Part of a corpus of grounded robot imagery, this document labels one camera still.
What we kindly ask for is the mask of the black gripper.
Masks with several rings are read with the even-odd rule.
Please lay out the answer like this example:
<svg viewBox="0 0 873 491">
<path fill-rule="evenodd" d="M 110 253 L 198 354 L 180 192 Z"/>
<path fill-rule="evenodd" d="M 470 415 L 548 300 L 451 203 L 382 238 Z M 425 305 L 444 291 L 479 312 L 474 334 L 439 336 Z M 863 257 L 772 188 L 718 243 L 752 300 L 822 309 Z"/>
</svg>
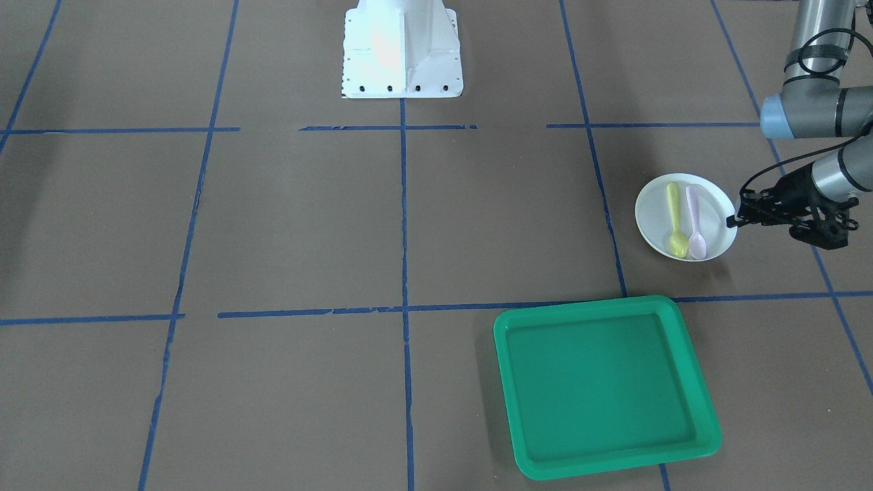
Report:
<svg viewBox="0 0 873 491">
<path fill-rule="evenodd" d="M 816 186 L 812 168 L 813 165 L 806 164 L 760 192 L 740 192 L 738 208 L 746 208 L 746 215 L 730 215 L 726 227 L 739 228 L 751 223 L 764 226 L 800 224 L 816 209 L 827 207 L 829 199 Z"/>
</svg>

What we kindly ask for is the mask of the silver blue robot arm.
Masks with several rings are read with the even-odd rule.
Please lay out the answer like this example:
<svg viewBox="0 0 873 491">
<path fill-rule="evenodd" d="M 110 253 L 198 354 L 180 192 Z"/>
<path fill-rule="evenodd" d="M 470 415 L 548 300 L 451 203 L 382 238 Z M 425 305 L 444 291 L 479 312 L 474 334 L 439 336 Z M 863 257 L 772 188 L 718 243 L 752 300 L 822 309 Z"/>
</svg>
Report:
<svg viewBox="0 0 873 491">
<path fill-rule="evenodd" d="M 855 1 L 801 1 L 782 90 L 764 101 L 760 125 L 770 139 L 842 138 L 801 156 L 803 166 L 766 190 L 744 183 L 726 223 L 855 230 L 849 209 L 871 190 L 871 87 L 842 86 L 854 47 L 871 48 L 855 30 Z"/>
</svg>

